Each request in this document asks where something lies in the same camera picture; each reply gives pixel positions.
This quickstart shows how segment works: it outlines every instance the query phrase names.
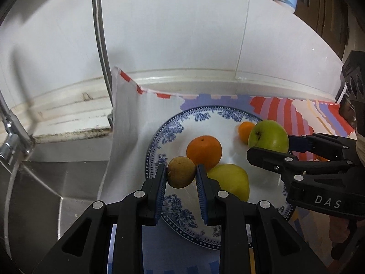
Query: kiwi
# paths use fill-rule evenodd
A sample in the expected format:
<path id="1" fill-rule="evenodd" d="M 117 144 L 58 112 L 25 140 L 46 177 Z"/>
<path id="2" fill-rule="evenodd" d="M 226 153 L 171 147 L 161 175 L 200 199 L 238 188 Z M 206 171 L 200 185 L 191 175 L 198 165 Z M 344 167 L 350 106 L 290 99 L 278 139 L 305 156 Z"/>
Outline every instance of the kiwi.
<path id="1" fill-rule="evenodd" d="M 184 188 L 191 184 L 195 177 L 195 165 L 187 157 L 173 158 L 167 167 L 167 182 L 173 188 Z"/>

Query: white lettering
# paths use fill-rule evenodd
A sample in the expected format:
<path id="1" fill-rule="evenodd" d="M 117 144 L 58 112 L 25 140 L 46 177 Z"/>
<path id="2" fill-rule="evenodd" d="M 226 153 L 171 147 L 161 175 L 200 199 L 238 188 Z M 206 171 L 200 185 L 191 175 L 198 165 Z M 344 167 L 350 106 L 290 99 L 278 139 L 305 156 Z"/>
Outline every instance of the white lettering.
<path id="1" fill-rule="evenodd" d="M 333 206 L 333 207 L 335 207 L 335 208 L 339 208 L 339 207 L 340 207 L 340 203 L 341 203 L 341 200 L 336 201 L 336 205 L 335 205 L 335 206 Z"/>
<path id="2" fill-rule="evenodd" d="M 326 206 L 326 205 L 331 206 L 331 198 L 329 198 L 329 199 L 326 201 L 326 203 L 324 203 L 324 206 Z"/>
<path id="3" fill-rule="evenodd" d="M 317 196 L 317 199 L 314 201 L 316 204 L 319 204 L 320 202 L 322 202 L 322 197 L 320 195 Z"/>

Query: curved metal pipe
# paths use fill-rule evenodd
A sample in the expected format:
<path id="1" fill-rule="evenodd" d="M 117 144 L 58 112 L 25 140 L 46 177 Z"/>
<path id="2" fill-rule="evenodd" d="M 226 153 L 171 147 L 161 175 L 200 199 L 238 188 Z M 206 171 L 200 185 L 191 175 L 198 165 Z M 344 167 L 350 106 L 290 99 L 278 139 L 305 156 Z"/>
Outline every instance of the curved metal pipe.
<path id="1" fill-rule="evenodd" d="M 9 12 L 11 6 L 16 0 L 11 0 L 10 5 L 5 9 L 4 15 L 0 19 L 0 25 L 3 22 L 6 14 Z M 93 14 L 94 14 L 94 29 L 96 36 L 96 44 L 99 52 L 100 64 L 102 66 L 105 85 L 109 94 L 110 102 L 112 103 L 112 76 L 109 66 L 107 47 L 105 44 L 103 15 L 102 15 L 102 0 L 92 0 Z M 33 148 L 33 141 L 28 135 L 27 131 L 21 125 L 18 117 L 9 109 L 3 94 L 0 90 L 0 117 L 8 133 L 17 134 L 21 141 L 22 151 L 30 152 Z"/>

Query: wooden cabinet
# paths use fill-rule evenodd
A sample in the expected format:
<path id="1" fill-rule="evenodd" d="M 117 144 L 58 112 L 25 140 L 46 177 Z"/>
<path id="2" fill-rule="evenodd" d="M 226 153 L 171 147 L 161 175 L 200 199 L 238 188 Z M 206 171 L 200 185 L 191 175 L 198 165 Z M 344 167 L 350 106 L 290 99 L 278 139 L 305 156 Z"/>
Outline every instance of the wooden cabinet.
<path id="1" fill-rule="evenodd" d="M 298 0 L 294 14 L 322 36 L 342 59 L 348 36 L 344 0 Z"/>

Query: yellow-green fruit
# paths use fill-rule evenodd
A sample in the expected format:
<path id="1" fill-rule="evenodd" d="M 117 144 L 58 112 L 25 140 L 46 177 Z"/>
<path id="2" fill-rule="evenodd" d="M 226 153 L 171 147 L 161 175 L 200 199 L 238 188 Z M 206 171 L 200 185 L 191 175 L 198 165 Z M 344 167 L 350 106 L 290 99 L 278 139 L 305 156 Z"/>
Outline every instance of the yellow-green fruit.
<path id="1" fill-rule="evenodd" d="M 187 157 L 173 158 L 167 167 L 167 182 L 173 188 L 183 188 L 191 184 L 195 177 L 195 165 Z"/>
<path id="2" fill-rule="evenodd" d="M 208 177 L 219 182 L 220 188 L 247 202 L 250 196 L 249 178 L 245 170 L 232 163 L 215 166 Z"/>

